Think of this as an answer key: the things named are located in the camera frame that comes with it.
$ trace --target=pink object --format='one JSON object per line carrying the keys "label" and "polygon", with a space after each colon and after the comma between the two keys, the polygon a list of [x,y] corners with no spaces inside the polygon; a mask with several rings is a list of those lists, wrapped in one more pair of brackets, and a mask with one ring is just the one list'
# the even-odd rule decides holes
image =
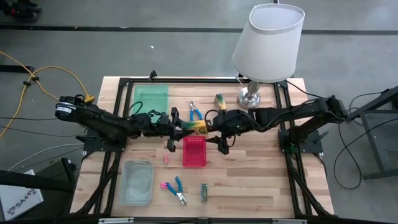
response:
{"label": "pink object", "polygon": [[164,155],[164,162],[165,162],[166,164],[169,163],[169,157],[168,157],[167,155]]}
{"label": "pink object", "polygon": [[183,139],[182,165],[184,167],[206,166],[205,136],[187,136]]}
{"label": "pink object", "polygon": [[166,189],[167,188],[167,184],[165,182],[160,183],[160,188]]}

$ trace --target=silver lamp base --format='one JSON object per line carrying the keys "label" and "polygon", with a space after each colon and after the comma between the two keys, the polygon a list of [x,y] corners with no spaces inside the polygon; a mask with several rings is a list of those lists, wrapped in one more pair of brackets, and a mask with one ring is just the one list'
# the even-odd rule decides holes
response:
{"label": "silver lamp base", "polygon": [[260,103],[260,94],[255,92],[250,94],[248,89],[245,87],[239,91],[237,102],[240,107],[244,109],[255,108]]}

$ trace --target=yellow extension cord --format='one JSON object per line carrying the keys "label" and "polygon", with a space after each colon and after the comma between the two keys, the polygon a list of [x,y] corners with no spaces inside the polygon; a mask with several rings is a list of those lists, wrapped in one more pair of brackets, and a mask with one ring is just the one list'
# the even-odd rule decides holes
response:
{"label": "yellow extension cord", "polygon": [[[90,94],[88,94],[88,92],[87,92],[85,86],[84,86],[83,83],[80,81],[80,79],[79,79],[75,74],[73,74],[71,71],[69,71],[69,70],[67,70],[67,69],[65,69],[65,68],[58,67],[58,66],[47,66],[47,67],[44,67],[44,68],[40,68],[40,69],[38,69],[38,70],[36,70],[35,72],[32,73],[32,72],[31,72],[29,69],[27,69],[22,63],[20,63],[18,60],[14,59],[14,58],[11,57],[10,55],[8,55],[8,54],[6,54],[6,53],[4,53],[4,52],[2,52],[2,51],[0,51],[0,54],[3,54],[3,55],[6,56],[7,58],[9,58],[9,59],[15,61],[15,63],[17,63],[17,64],[19,64],[20,66],[22,66],[22,67],[30,74],[29,78],[27,79],[28,82],[29,82],[33,77],[35,77],[35,75],[36,75],[37,73],[39,73],[39,72],[42,71],[42,70],[45,70],[45,69],[48,69],[48,68],[56,68],[56,69],[63,70],[63,71],[65,71],[65,72],[67,72],[67,73],[73,75],[73,77],[75,77],[76,80],[80,83],[80,85],[81,85],[81,87],[82,87],[82,89],[83,89],[83,91],[85,92],[85,95],[86,95],[86,97],[85,97],[85,102],[86,102],[86,103],[93,102],[93,101],[95,100],[94,96],[91,96]],[[40,84],[40,82],[39,82],[38,80],[36,81],[36,83],[39,85],[40,89],[41,89],[45,94],[47,94],[48,96],[50,96],[51,98],[53,98],[53,99],[55,99],[55,100],[59,100],[57,97],[55,97],[55,96],[53,96],[51,93],[47,92],[47,91],[43,88],[43,86]],[[0,134],[0,139],[3,137],[4,133],[8,130],[8,128],[10,127],[10,125],[12,124],[12,122],[14,121],[14,118],[16,118],[16,116],[18,115],[19,110],[21,109],[22,102],[23,102],[23,100],[24,100],[24,95],[25,95],[26,88],[27,88],[27,86],[24,85],[24,88],[22,89],[22,93],[21,93],[21,98],[19,99],[19,104],[18,104],[17,111],[16,111],[15,114],[12,116],[12,119],[10,120],[10,122],[8,122],[6,128],[4,128],[4,130],[3,130],[2,133]]]}

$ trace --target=wooden table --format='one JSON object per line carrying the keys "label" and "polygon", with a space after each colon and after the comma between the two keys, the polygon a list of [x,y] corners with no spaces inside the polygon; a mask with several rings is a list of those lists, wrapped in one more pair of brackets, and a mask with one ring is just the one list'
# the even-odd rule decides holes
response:
{"label": "wooden table", "polygon": [[[98,106],[113,111],[116,91],[120,77],[104,77],[98,97]],[[301,78],[290,82],[305,90]],[[222,93],[228,109],[239,108],[236,103],[240,85],[235,84],[187,84],[168,83],[169,109],[176,106],[181,119],[189,120],[189,100],[203,113],[215,109],[214,97]],[[260,87],[260,107],[276,107],[272,85]],[[307,95],[289,86],[291,102],[298,105],[307,100]],[[121,112],[126,91],[121,100]],[[255,131],[236,138],[235,145],[227,156],[217,151],[216,144],[207,143],[207,166],[203,169],[184,169],[182,167],[182,143],[176,142],[177,150],[171,153],[165,148],[165,139],[129,139],[122,154],[119,176],[115,191],[112,216],[114,217],[229,217],[229,218],[289,218],[294,217],[292,199],[284,155],[280,152],[278,128],[266,133]],[[169,163],[164,163],[164,155]],[[80,170],[71,212],[77,211],[89,199],[97,187],[103,152],[94,152],[86,158]],[[120,173],[127,160],[148,160],[155,166],[154,192],[152,201],[146,207],[126,207],[118,202]],[[303,164],[309,189],[319,202],[333,213],[328,184],[321,162],[312,154],[303,154]],[[183,206],[171,192],[159,187],[161,182],[174,183],[175,176],[182,181],[188,205]],[[208,184],[208,201],[200,201],[200,184]],[[101,211],[108,195],[104,191]],[[304,211],[302,193],[298,190],[300,208]]]}

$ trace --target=plastic tray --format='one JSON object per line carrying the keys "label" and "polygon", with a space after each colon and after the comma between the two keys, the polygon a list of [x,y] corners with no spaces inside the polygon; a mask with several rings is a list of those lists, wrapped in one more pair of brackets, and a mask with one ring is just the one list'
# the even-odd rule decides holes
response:
{"label": "plastic tray", "polygon": [[146,206],[152,200],[154,166],[150,161],[126,161],[123,164],[119,203]]}
{"label": "plastic tray", "polygon": [[183,139],[182,166],[206,166],[206,137],[187,136]]}
{"label": "plastic tray", "polygon": [[[169,86],[167,85],[137,85],[134,87],[134,103],[141,101],[142,108],[139,113],[148,113],[156,110],[160,113],[169,110]],[[140,105],[136,105],[130,111],[130,115],[137,112]],[[151,121],[156,123],[159,116],[151,117]]]}

